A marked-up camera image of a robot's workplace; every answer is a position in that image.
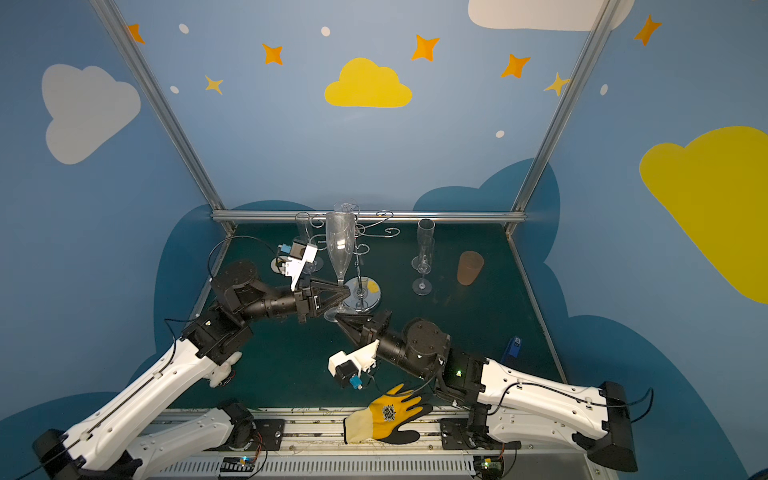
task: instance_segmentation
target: blue wall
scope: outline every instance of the blue wall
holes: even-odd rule
[[[48,149],[48,67],[94,65],[138,89],[87,0],[4,2],[0,45],[0,476],[12,478],[36,465],[31,439],[167,348],[156,316],[189,314],[222,231],[140,92],[138,115],[83,161]]]
[[[436,188],[479,188],[535,155],[558,103],[545,89],[558,72],[568,78],[587,36],[484,28],[467,0],[118,4],[139,25],[140,49],[230,208],[284,200],[319,210],[346,196],[411,210]],[[440,39],[433,61],[412,60],[417,35]],[[283,48],[282,65],[265,63],[263,44]],[[531,58],[520,78],[502,78],[509,55]],[[410,103],[327,102],[326,86],[360,57],[392,68]],[[222,81],[221,94],[206,89],[206,76]],[[290,187],[276,180],[286,172]],[[472,208],[504,210],[518,188]]]
[[[644,46],[634,38],[648,15],[662,26]],[[515,233],[570,379],[617,379],[630,396],[657,389],[635,424],[632,478],[746,478],[768,465],[768,305],[728,283],[639,171],[658,144],[684,147],[722,127],[768,131],[766,25],[765,2],[637,0]],[[729,202],[714,191],[700,208],[754,208]],[[713,231],[734,227],[711,219]]]

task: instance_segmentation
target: yellow cloud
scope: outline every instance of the yellow cloud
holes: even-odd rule
[[[355,58],[344,65],[339,81],[326,87],[326,101],[337,107],[404,107],[411,89],[400,83],[394,70],[379,67],[368,58]]]
[[[768,303],[768,134],[727,127],[660,144],[640,175],[733,288]]]

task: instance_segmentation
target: dark green mat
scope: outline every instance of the dark green mat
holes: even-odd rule
[[[428,275],[433,291],[417,296],[411,284],[419,275],[411,268],[416,255],[415,225],[400,224],[399,237],[366,238],[371,247],[363,257],[362,274],[370,276],[382,288],[379,309],[392,311],[390,328],[400,329],[415,316],[429,319],[452,338],[452,344],[481,356],[500,360],[513,336],[522,338],[522,348],[515,368],[559,381],[558,371],[549,353],[546,339],[536,320],[531,303],[499,225],[443,225],[435,229],[435,265]],[[369,233],[381,233],[382,227]],[[270,244],[290,242],[296,236],[293,224],[242,225],[238,234],[253,235]],[[485,266],[470,286],[456,281],[458,258],[465,250],[475,250],[485,258]],[[328,256],[316,275],[334,280]],[[249,239],[235,239],[225,263],[251,259],[262,280],[273,285],[287,283],[269,268],[272,260],[266,247]],[[353,274],[350,265],[347,279]],[[371,385],[363,391],[341,389],[328,373],[328,357],[353,348],[341,330],[324,319],[310,319],[299,325],[296,317],[283,321],[267,319],[252,326],[254,338],[243,349],[243,358],[235,365],[237,374],[223,388],[211,389],[200,381],[187,390],[174,408],[206,408],[235,397],[250,408],[298,406],[365,406],[379,396]],[[409,380],[421,381],[381,362],[376,373],[382,389]]]

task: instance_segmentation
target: work glove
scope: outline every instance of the work glove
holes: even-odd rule
[[[415,430],[398,429],[408,422],[430,413],[432,406],[421,403],[422,397],[410,395],[400,384],[374,400],[367,409],[354,412],[344,419],[344,442],[355,443],[367,439],[393,445],[404,445],[419,439]]]

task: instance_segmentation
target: metal pole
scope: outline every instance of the metal pole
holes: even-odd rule
[[[512,211],[524,212],[525,208],[528,206],[528,201],[531,199],[533,190],[536,188],[539,179],[541,179],[541,175],[544,173],[544,168],[547,166],[547,162],[549,162],[552,152],[554,152],[554,148],[558,144],[560,135],[563,133],[565,125],[568,123],[568,119],[576,106],[579,95],[581,95],[581,92],[584,90],[589,75],[592,73],[592,69],[598,62],[600,53],[603,51],[605,42],[611,33],[611,22],[613,21],[614,14],[620,2],[621,0],[604,1],[603,6],[598,13],[598,17],[595,19],[595,23],[592,26],[592,30],[589,32],[587,41],[581,49],[573,73],[571,73],[571,81],[568,82],[568,87],[561,97],[557,109],[554,111],[544,140],[541,142],[541,146],[534,157],[531,168],[528,170],[528,174],[525,176],[525,179],[520,186],[518,196],[515,198],[515,203],[512,205]],[[506,228],[507,231],[511,233],[515,228],[515,224],[510,223]]]
[[[141,54],[136,41],[129,34],[120,9],[113,0],[91,0],[91,5],[101,19],[101,23],[104,24],[107,32],[112,37],[112,41],[118,47],[118,51],[123,56],[125,63],[127,63],[131,72],[136,77],[141,90],[147,95],[152,108],[160,118],[160,123],[165,127],[165,131],[174,142],[181,159],[189,168],[192,177],[197,182],[200,190],[202,190],[208,204],[214,210],[225,210],[226,207],[221,201],[221,197],[216,192],[213,182],[211,182],[202,162],[200,162],[200,158],[192,147],[192,143],[181,128],[179,120],[174,115],[173,110],[171,110],[168,100],[163,95],[157,79],[149,68],[147,60]],[[222,222],[222,226],[227,234],[231,235],[234,233],[234,225],[231,222]]]
[[[211,217],[217,222],[282,223],[293,222],[301,210],[214,210]],[[313,217],[325,220],[326,211],[311,210]],[[389,223],[416,223],[429,218],[436,223],[519,223],[525,221],[523,212],[391,212]],[[384,216],[375,211],[359,213],[359,221],[377,221]]]

